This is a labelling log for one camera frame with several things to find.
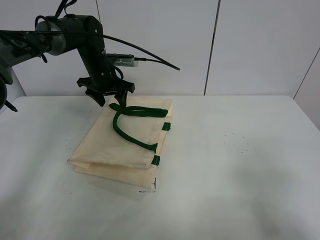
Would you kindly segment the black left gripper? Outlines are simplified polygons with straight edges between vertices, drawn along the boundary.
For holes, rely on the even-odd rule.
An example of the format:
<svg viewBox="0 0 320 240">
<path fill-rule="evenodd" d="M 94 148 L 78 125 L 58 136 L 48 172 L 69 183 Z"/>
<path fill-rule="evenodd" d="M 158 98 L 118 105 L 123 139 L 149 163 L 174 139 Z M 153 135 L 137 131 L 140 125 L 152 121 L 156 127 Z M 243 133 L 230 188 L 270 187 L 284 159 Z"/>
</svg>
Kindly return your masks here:
<svg viewBox="0 0 320 240">
<path fill-rule="evenodd" d="M 77 80 L 77 85 L 85 87 L 85 94 L 92 98 L 100 107 L 106 104 L 104 96 L 114 95 L 121 108 L 127 106 L 128 92 L 135 91 L 135 85 L 117 76 L 81 77 Z"/>
</svg>

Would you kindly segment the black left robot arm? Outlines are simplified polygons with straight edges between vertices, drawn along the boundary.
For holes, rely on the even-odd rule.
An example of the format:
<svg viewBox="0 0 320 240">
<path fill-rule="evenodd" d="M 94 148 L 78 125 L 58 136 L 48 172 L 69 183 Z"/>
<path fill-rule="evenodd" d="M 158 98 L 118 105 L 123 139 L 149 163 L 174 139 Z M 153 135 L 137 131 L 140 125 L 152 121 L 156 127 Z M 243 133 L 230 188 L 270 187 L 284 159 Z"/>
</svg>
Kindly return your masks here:
<svg viewBox="0 0 320 240">
<path fill-rule="evenodd" d="M 79 78 L 77 85 L 86 87 L 86 95 L 101 107 L 105 96 L 113 95 L 121 107 L 127 105 L 127 94 L 135 85 L 123 79 L 114 65 L 117 54 L 105 52 L 103 28 L 93 16 L 69 14 L 63 18 L 38 16 L 34 31 L 0 32 L 0 106 L 16 112 L 9 100 L 7 86 L 13 84 L 12 67 L 45 54 L 59 56 L 77 50 L 89 74 Z"/>
</svg>

